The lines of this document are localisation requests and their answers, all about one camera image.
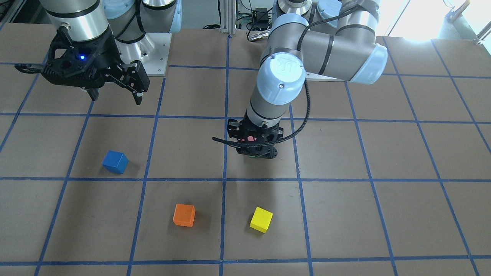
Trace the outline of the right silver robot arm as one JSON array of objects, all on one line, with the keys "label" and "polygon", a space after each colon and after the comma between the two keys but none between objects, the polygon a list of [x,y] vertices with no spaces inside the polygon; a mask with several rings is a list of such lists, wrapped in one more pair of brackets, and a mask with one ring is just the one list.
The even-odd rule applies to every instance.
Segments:
[{"label": "right silver robot arm", "polygon": [[97,101],[99,89],[114,83],[137,105],[150,86],[144,67],[155,53],[149,33],[178,33],[180,0],[42,0],[56,28],[44,65],[16,64],[54,85],[79,87]]}]

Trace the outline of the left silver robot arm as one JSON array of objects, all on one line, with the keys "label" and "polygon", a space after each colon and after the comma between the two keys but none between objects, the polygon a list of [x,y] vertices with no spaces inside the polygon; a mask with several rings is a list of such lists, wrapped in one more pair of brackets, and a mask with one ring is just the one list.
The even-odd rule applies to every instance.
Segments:
[{"label": "left silver robot arm", "polygon": [[242,120],[227,122],[229,140],[221,143],[238,154],[265,159],[277,156],[284,137],[280,120],[305,91],[309,73],[339,81],[373,84],[388,59],[376,43],[379,0],[277,0],[256,84]]}]

